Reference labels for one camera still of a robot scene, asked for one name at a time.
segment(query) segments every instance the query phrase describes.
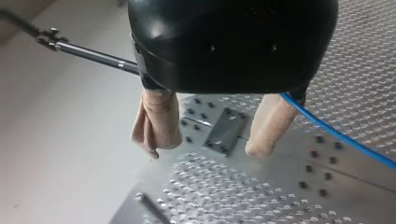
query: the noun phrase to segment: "screw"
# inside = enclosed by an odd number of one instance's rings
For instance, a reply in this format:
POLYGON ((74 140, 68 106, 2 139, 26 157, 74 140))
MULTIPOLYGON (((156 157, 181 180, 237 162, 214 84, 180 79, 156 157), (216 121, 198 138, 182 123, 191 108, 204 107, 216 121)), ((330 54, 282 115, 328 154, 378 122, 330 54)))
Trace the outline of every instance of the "screw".
POLYGON ((317 158, 319 154, 316 151, 311 151, 311 157, 312 158, 317 158))
POLYGON ((305 183, 304 181, 298 182, 298 186, 299 186, 301 189, 307 189, 307 188, 308 188, 308 186, 306 185, 306 183, 305 183))
POLYGON ((246 118, 246 115, 245 115, 244 113, 239 113, 239 118, 240 118, 240 119, 245 119, 245 118, 246 118))
POLYGON ((306 166, 305 166, 305 170, 306 170, 308 173, 311 173, 312 171, 314 171, 314 169, 312 169, 312 166, 310 166, 310 165, 306 165, 306 166))
POLYGON ((227 147, 225 147, 225 146, 220 147, 220 149, 221 149, 222 152, 227 152, 228 151, 227 147))
POLYGON ((336 163, 337 163, 337 158, 330 157, 330 164, 336 164, 336 163))
POLYGON ((324 179, 325 179, 325 180, 331 180, 331 179, 332 179, 332 174, 330 174, 330 173, 325 173, 325 174, 324 174, 324 179))
POLYGON ((316 136, 315 139, 317 140, 317 143, 324 143, 324 138, 320 135, 316 136))
POLYGON ((342 145, 340 142, 335 142, 335 143, 334 143, 334 147, 335 147, 336 149, 343 149, 343 148, 344 148, 343 145, 342 145))
POLYGON ((210 142, 210 141, 206 141, 206 143, 205 143, 208 147, 213 147, 213 144, 212 144, 212 142, 210 142))
POLYGON ((321 197, 327 197, 328 192, 327 192, 326 189, 320 189, 320 190, 319 190, 319 195, 320 195, 321 197))

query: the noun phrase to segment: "blue cable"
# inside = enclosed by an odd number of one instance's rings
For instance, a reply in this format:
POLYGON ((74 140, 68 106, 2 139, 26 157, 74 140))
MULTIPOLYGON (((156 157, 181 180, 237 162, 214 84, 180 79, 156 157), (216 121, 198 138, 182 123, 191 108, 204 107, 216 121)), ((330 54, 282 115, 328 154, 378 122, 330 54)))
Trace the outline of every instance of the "blue cable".
POLYGON ((301 114, 303 114, 306 118, 312 120, 314 123, 316 123, 318 126, 320 126, 322 129, 324 129, 326 132, 330 133, 334 137, 338 138, 339 140, 353 146, 360 152, 366 154, 367 156, 393 168, 396 170, 396 162, 392 161, 391 159, 379 154, 378 152, 373 151, 372 149, 358 143, 357 141, 353 140, 352 138, 348 137, 347 135, 338 132, 335 130, 332 126, 329 124, 323 122, 321 119, 318 119, 313 115, 311 112, 309 112, 307 109, 305 109, 303 106, 298 104, 293 98, 288 93, 281 93, 280 94, 283 99, 285 99, 289 104, 291 104, 294 108, 296 108, 301 114))

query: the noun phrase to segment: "bolt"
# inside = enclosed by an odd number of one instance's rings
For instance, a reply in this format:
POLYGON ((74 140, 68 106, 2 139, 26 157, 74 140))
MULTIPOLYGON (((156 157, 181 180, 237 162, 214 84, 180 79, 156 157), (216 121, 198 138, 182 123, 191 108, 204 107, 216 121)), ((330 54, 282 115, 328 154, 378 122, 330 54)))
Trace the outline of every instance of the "bolt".
POLYGON ((324 143, 324 138, 320 135, 316 136, 315 139, 317 140, 317 143, 324 143))
POLYGON ((330 173, 325 173, 325 174, 324 174, 324 179, 325 179, 325 180, 331 180, 331 179, 332 179, 332 174, 330 174, 330 173))
POLYGON ((336 163, 337 163, 337 158, 330 157, 330 164, 336 164, 336 163))
POLYGON ((310 165, 306 165, 306 166, 305 166, 305 170, 306 170, 308 173, 311 173, 312 171, 314 171, 314 169, 312 169, 312 166, 310 166, 310 165))
POLYGON ((319 190, 319 195, 320 195, 321 197, 327 197, 328 192, 327 192, 326 189, 320 189, 320 190, 319 190))
POLYGON ((335 147, 335 149, 343 149, 344 148, 340 142, 335 142, 334 147, 335 147))
POLYGON ((316 151, 311 151, 311 157, 312 158, 317 158, 319 154, 316 151))
POLYGON ((306 185, 306 183, 304 181, 298 182, 298 186, 300 187, 300 189, 307 189, 308 188, 308 186, 306 185))

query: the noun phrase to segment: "perforated aluminum surface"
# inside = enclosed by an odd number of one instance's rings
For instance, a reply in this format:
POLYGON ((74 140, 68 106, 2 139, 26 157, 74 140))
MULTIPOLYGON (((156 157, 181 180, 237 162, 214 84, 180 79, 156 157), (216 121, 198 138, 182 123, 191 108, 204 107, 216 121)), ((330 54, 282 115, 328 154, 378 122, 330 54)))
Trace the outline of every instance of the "perforated aluminum surface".
POLYGON ((163 194, 157 203, 173 223, 357 223, 193 152, 180 157, 163 194))
MULTIPOLYGON (((332 43, 306 107, 335 128, 396 156, 396 1, 340 0, 332 43)), ((313 131, 309 120, 298 125, 313 131)))

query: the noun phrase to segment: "perforated metal plate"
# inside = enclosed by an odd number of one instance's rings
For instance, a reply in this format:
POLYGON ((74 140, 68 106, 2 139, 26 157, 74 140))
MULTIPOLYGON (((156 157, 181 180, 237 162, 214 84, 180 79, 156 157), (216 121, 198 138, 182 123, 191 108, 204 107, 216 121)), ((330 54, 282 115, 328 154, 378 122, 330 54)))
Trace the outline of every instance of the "perforated metal plate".
MULTIPOLYGON (((396 156, 396 2, 341 0, 332 43, 306 107, 335 128, 396 156)), ((299 126, 313 131, 310 121, 299 126)))

